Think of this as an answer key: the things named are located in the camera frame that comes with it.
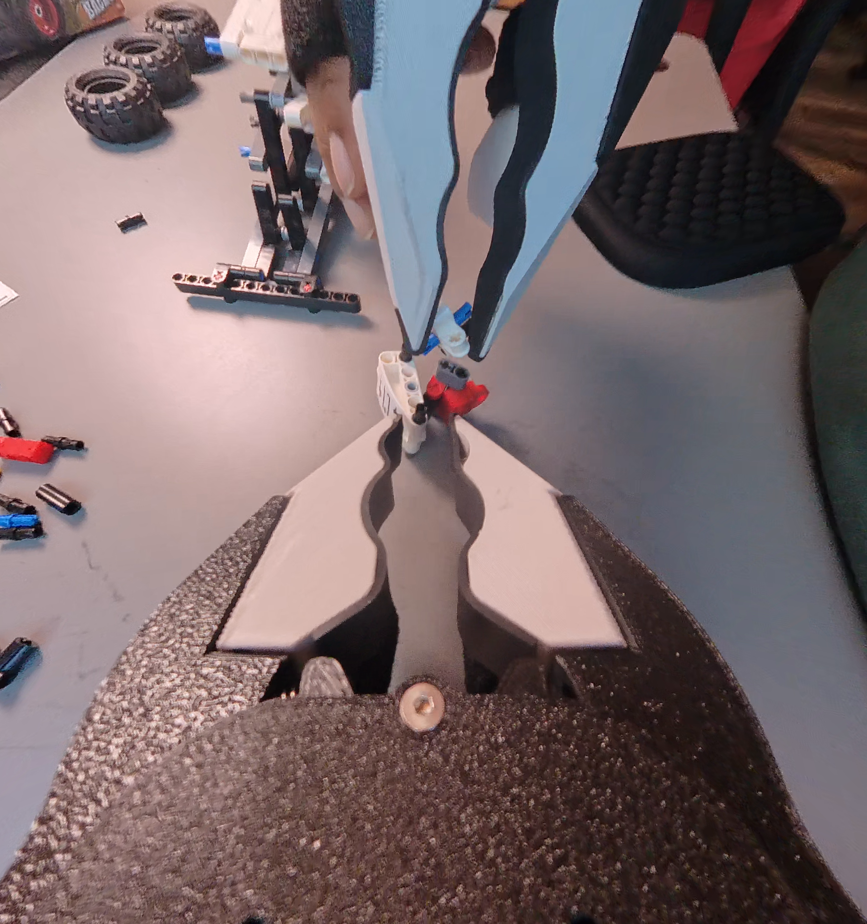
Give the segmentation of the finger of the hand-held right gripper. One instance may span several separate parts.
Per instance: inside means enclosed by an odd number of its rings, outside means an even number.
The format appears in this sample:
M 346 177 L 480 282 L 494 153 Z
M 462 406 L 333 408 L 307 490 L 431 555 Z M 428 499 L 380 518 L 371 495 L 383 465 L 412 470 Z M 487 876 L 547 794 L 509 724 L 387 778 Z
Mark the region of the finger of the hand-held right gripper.
M 459 178 L 455 94 L 489 2 L 350 2 L 352 112 L 406 356 L 423 351 L 448 276 Z
M 492 237 L 467 328 L 485 358 L 589 186 L 643 2 L 523 2 L 517 128 L 495 182 Z

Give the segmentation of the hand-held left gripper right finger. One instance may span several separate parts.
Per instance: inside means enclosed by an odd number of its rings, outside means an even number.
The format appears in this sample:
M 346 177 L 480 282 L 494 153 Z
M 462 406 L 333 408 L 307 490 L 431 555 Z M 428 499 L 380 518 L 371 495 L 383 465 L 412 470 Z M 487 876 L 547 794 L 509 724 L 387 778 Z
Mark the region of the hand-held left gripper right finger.
M 512 664 L 551 675 L 558 655 L 625 650 L 629 633 L 548 481 L 463 418 L 449 426 L 466 687 L 494 691 Z

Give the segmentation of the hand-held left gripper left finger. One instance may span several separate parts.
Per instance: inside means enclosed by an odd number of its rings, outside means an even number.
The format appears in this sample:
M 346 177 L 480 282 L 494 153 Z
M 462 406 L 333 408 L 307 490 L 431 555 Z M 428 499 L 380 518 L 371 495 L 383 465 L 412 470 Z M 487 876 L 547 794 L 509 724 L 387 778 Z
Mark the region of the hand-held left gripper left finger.
M 401 433 L 399 420 L 381 421 L 281 497 L 213 652 L 283 656 L 274 687 L 324 656 L 354 691 L 388 690 L 399 621 L 379 533 L 394 508 Z

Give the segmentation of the small white blue brick piece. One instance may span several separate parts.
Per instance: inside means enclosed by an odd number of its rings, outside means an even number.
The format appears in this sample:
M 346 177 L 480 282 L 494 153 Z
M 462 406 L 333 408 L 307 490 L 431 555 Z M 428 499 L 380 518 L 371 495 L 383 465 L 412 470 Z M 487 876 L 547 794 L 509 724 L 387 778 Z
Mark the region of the small white blue brick piece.
M 422 350 L 422 355 L 432 353 L 436 348 L 448 356 L 461 359 L 470 352 L 470 344 L 464 324 L 472 316 L 472 305 L 465 302 L 452 311 L 448 306 L 440 306 L 433 322 L 432 332 Z

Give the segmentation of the red white black brick subassembly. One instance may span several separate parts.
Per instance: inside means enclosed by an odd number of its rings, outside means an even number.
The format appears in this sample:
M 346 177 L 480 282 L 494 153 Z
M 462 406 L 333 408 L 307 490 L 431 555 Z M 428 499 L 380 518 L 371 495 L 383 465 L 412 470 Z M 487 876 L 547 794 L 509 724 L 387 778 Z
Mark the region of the red white black brick subassembly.
M 427 385 L 422 385 L 414 361 L 394 351 L 383 352 L 377 363 L 377 398 L 382 414 L 402 423 L 402 448 L 416 455 L 432 417 L 448 423 L 485 402 L 489 390 L 476 384 L 467 367 L 441 358 Z

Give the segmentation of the grey desk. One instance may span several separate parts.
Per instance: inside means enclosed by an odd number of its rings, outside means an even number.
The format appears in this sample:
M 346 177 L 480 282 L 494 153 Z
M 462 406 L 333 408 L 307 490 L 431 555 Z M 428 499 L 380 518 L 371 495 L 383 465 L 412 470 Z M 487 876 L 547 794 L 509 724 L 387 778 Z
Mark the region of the grey desk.
M 46 537 L 0 544 L 0 644 L 42 656 L 0 692 L 0 879 L 98 685 L 159 603 L 271 496 L 380 419 L 397 345 L 374 241 L 342 216 L 328 283 L 358 316 L 188 302 L 177 271 L 241 254 L 255 225 L 225 64 L 147 146 L 102 145 L 63 88 L 140 13 L 82 36 L 0 102 L 0 406 L 28 437 L 85 441 L 8 464 L 51 482 Z M 121 233 L 116 220 L 147 225 Z M 813 478 L 805 309 L 786 269 L 661 292 L 567 225 L 473 376 L 496 443 L 578 497 L 656 572 L 745 689 L 809 833 L 867 918 L 867 627 Z

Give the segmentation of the person's right hand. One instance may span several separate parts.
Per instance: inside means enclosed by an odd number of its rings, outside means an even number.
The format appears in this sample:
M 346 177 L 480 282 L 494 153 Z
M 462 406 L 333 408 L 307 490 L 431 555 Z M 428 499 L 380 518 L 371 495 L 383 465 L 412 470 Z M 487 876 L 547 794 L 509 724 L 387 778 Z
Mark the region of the person's right hand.
M 354 127 L 351 61 L 335 2 L 279 6 L 289 71 L 308 97 L 328 178 L 358 236 L 370 239 L 376 227 Z

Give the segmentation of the red crate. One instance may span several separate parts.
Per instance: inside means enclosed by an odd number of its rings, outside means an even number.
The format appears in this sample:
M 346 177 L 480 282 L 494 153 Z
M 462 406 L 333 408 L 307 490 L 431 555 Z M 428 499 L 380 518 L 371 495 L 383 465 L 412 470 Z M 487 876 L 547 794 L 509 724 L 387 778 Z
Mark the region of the red crate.
M 752 1 L 720 71 L 728 104 L 733 109 L 738 107 L 804 5 L 804 1 Z

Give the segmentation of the partly built toy brick vehicle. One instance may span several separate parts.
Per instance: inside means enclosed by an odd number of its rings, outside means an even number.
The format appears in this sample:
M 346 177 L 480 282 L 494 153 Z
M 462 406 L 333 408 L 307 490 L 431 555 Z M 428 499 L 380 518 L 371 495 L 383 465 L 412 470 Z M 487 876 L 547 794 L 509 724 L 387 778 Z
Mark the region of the partly built toy brick vehicle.
M 360 313 L 358 294 L 325 287 L 317 262 L 333 200 L 333 189 L 314 144 L 308 98 L 290 74 L 278 2 L 239 1 L 218 38 L 206 37 L 207 52 L 219 52 L 265 69 L 268 90 L 243 94 L 256 111 L 259 143 L 243 151 L 263 176 L 252 183 L 257 224 L 240 263 L 220 262 L 208 273 L 175 273 L 186 295 L 226 303 L 247 299 L 303 308 L 312 314 Z

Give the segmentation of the black mesh office chair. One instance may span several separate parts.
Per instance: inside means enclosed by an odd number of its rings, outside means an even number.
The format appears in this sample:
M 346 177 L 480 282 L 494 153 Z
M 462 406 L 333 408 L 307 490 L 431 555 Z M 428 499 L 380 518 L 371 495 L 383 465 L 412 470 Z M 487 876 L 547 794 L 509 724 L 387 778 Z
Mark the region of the black mesh office chair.
M 720 71 L 751 3 L 715 2 L 708 16 L 703 39 Z M 605 260 L 639 283 L 691 289 L 796 263 L 837 239 L 842 203 L 774 142 L 846 5 L 805 2 L 732 108 L 737 130 L 607 157 L 573 214 Z

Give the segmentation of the black toy tyre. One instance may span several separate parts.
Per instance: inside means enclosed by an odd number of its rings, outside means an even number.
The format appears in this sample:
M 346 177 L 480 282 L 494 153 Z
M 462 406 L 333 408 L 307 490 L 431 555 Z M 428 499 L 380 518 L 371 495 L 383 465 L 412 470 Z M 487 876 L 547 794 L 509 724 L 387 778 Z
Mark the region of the black toy tyre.
M 125 34 L 104 47 L 104 63 L 125 67 L 144 77 L 164 104 L 175 103 L 194 88 L 182 47 L 156 32 Z
M 200 6 L 160 3 L 147 12 L 144 22 L 148 31 L 158 32 L 177 42 L 193 73 L 223 61 L 219 44 L 220 27 Z
M 74 119 L 100 141 L 140 143 L 165 126 L 155 88 L 128 68 L 105 65 L 75 74 L 68 79 L 64 96 Z

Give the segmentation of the pile of small toy bricks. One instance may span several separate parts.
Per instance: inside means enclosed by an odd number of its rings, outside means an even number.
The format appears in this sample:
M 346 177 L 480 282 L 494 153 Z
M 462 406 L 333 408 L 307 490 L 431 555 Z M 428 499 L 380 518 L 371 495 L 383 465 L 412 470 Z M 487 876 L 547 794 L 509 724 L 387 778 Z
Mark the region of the pile of small toy bricks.
M 49 465 L 58 454 L 85 451 L 78 439 L 60 435 L 45 435 L 39 439 L 24 438 L 10 412 L 0 407 L 0 460 L 37 467 Z M 58 486 L 45 482 L 35 489 L 35 498 L 47 509 L 65 516 L 80 514 L 82 502 Z M 34 544 L 46 535 L 40 510 L 23 498 L 0 492 L 0 544 Z M 0 646 L 0 691 L 9 687 L 26 671 L 39 655 L 34 641 L 17 637 Z

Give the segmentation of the person's green sweater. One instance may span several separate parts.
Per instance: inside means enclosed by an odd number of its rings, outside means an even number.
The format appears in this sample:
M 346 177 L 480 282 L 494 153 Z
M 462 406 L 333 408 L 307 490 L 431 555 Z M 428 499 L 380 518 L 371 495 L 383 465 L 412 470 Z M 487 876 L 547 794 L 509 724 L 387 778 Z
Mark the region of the person's green sweater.
M 867 618 L 867 251 L 828 277 L 809 323 L 809 381 L 820 476 Z

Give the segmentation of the toy truck box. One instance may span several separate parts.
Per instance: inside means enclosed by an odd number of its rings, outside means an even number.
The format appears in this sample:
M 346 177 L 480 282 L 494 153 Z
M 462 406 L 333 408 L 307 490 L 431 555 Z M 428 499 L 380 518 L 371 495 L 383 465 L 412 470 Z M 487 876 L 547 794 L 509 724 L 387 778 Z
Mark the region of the toy truck box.
M 122 1 L 0 1 L 0 63 L 125 17 Z

